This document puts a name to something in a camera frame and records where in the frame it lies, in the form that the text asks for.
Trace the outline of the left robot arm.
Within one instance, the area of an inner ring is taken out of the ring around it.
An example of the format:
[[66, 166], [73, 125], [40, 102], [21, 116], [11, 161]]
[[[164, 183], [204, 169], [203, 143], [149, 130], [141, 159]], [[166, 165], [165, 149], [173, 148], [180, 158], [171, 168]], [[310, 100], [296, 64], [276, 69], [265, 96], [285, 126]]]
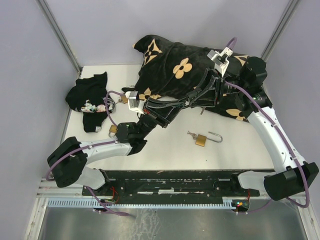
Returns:
[[117, 124], [115, 135], [108, 139], [79, 141], [74, 136], [67, 138], [48, 157], [46, 180], [54, 181], [59, 188], [80, 184], [94, 189], [99, 195], [106, 195], [111, 189], [107, 174], [87, 165], [111, 157], [138, 154], [147, 144], [146, 136], [156, 126], [166, 128], [189, 105], [187, 97], [171, 101], [128, 97], [128, 108], [139, 115], [138, 122]]

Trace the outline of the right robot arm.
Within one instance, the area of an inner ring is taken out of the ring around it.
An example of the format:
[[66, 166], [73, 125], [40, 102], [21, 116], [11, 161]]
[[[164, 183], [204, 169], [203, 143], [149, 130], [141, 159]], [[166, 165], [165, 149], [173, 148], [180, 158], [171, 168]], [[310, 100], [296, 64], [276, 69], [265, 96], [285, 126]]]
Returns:
[[306, 162], [295, 149], [281, 124], [273, 105], [262, 88], [267, 77], [266, 62], [249, 57], [237, 73], [228, 73], [231, 58], [211, 55], [204, 57], [203, 77], [195, 88], [192, 105], [222, 109], [229, 97], [245, 119], [254, 127], [272, 160], [273, 172], [246, 170], [229, 183], [231, 193], [242, 195], [247, 189], [264, 191], [274, 200], [292, 200], [305, 193], [309, 201], [309, 187], [319, 173], [316, 163]]

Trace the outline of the silver keys of large padlock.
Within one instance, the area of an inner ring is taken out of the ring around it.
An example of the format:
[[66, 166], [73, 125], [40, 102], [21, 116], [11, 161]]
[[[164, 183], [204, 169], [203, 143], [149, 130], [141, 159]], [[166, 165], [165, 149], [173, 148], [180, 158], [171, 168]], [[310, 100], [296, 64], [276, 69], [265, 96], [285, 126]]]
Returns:
[[196, 133], [193, 133], [193, 132], [190, 132], [190, 131], [188, 131], [187, 134], [191, 135], [194, 140], [196, 140], [197, 137], [198, 137], [198, 135]]

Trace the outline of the large brass padlock long shackle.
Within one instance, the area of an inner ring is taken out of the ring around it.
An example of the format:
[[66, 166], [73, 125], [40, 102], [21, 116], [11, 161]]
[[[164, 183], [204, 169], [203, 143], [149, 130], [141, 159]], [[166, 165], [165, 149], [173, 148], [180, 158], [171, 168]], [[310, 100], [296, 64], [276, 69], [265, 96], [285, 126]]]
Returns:
[[220, 135], [220, 134], [217, 134], [217, 133], [214, 133], [214, 132], [211, 132], [209, 131], [208, 132], [210, 135], [213, 135], [215, 137], [215, 139], [213, 138], [209, 138], [205, 135], [201, 135], [201, 134], [196, 134], [193, 138], [195, 140], [195, 144], [197, 146], [200, 146], [200, 147], [204, 147], [206, 145], [206, 142], [207, 141], [211, 141], [211, 142], [214, 142], [214, 143], [217, 143], [217, 144], [220, 144], [223, 142], [223, 137]]

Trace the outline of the brass padlock near pillow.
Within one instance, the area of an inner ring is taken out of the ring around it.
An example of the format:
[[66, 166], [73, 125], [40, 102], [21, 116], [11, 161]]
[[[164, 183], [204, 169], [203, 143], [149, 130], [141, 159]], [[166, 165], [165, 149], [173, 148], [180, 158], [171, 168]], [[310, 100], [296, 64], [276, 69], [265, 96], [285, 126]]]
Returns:
[[128, 103], [128, 98], [124, 95], [124, 96], [121, 96], [119, 99], [118, 99], [118, 103], [121, 103], [121, 104], [127, 104]]

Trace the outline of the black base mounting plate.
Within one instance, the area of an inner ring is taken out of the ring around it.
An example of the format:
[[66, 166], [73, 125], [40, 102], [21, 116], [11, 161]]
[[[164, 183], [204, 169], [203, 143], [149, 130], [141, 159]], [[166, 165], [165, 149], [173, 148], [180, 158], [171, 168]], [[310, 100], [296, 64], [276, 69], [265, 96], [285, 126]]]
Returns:
[[259, 190], [242, 188], [236, 170], [108, 170], [108, 181], [94, 190], [98, 197], [141, 195], [193, 195], [210, 197], [258, 197]]

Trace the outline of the black floral pillow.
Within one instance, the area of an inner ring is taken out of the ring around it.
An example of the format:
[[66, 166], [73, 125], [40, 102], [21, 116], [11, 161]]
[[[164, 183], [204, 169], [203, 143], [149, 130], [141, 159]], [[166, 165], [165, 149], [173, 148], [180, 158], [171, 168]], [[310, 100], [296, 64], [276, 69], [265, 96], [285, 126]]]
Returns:
[[[145, 35], [139, 39], [133, 48], [143, 54], [143, 61], [138, 72], [138, 80], [133, 86], [123, 87], [126, 93], [138, 91], [139, 99], [146, 97], [160, 99], [170, 97], [180, 99], [194, 90], [200, 83], [207, 68], [214, 69], [215, 63], [207, 55], [211, 50], [221, 52], [221, 49], [199, 47], [173, 42], [159, 35]], [[228, 57], [229, 65], [225, 77], [226, 81], [240, 86], [242, 68], [250, 61], [258, 60], [255, 56], [233, 53]], [[202, 109], [238, 121], [249, 122], [235, 103], [234, 94], [224, 93], [222, 103], [216, 107], [202, 107]]]

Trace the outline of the black-headed keys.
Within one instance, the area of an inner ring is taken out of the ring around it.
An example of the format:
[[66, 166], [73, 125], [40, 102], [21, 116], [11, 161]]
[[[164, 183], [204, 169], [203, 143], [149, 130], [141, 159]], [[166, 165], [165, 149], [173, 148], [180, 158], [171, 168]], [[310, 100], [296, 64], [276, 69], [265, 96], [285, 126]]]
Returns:
[[205, 109], [206, 109], [205, 107], [202, 107], [200, 115], [202, 115], [204, 113]]

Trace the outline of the black printed garment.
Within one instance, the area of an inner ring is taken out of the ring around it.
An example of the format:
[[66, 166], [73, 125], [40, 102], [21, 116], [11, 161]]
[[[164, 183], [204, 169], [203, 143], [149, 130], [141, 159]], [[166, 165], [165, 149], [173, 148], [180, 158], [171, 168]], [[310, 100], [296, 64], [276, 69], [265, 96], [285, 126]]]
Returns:
[[90, 78], [79, 78], [65, 97], [68, 106], [83, 114], [82, 124], [86, 133], [98, 133], [102, 124], [115, 109], [115, 101], [107, 96], [108, 75], [106, 72]]

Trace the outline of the black padlock shackle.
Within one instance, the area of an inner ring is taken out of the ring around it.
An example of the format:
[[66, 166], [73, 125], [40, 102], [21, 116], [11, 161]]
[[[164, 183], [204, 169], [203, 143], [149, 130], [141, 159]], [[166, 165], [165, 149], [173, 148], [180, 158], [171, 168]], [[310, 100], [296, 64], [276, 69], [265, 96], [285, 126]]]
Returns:
[[187, 108], [195, 108], [196, 104], [195, 104], [195, 98], [190, 98], [188, 96], [181, 98], [179, 100], [182, 103], [182, 109], [187, 109]]

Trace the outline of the medium brass padlock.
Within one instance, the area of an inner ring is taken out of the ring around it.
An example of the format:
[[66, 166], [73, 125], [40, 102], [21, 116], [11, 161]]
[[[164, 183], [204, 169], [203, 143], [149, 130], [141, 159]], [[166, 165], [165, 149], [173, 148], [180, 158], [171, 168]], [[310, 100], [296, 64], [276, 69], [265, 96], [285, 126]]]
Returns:
[[108, 131], [108, 136], [110, 138], [113, 138], [116, 136], [116, 133], [117, 133], [117, 127], [115, 125], [111, 125], [110, 128], [109, 128], [109, 131]]

